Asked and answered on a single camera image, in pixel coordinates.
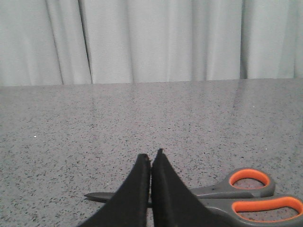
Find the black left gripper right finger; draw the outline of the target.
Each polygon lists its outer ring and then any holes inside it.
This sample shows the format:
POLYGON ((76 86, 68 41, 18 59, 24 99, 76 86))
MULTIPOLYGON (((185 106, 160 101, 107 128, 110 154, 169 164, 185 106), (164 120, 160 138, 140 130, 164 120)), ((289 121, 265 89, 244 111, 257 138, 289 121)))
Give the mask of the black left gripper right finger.
POLYGON ((168 158, 159 149, 151 169, 151 202, 156 227, 223 227, 185 186, 168 158))

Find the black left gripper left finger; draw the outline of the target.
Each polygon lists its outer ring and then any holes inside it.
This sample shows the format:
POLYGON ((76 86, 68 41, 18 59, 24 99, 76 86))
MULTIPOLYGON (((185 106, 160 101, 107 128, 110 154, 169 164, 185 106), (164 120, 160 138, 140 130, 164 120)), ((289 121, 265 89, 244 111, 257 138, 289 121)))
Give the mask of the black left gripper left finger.
POLYGON ((105 205, 81 227, 145 227, 149 206, 151 164, 139 154, 130 174, 115 192, 93 192, 85 196, 105 205))

